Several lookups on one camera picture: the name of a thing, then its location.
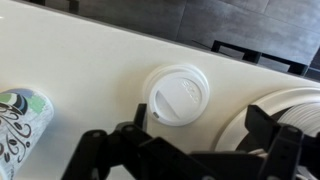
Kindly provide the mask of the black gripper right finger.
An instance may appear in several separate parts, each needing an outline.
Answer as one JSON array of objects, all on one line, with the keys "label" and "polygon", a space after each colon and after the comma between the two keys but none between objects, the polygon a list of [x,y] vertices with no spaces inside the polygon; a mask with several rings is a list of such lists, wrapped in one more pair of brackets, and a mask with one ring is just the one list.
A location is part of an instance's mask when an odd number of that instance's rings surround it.
[{"label": "black gripper right finger", "polygon": [[191,156],[213,172],[214,180],[295,180],[298,167],[320,176],[319,135],[311,137],[300,129],[278,123],[257,105],[249,105],[245,128],[265,158],[241,151],[192,153]]}]

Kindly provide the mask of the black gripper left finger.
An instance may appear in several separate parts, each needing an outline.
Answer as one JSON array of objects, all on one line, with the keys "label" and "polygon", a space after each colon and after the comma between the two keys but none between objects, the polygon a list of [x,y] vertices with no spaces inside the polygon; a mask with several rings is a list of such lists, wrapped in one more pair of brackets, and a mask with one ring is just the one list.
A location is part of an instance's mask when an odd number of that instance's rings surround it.
[{"label": "black gripper left finger", "polygon": [[219,175],[166,140],[146,132],[145,104],[137,106],[132,121],[112,133],[85,132],[61,180],[106,180],[113,167],[122,166],[136,180],[220,180]]}]

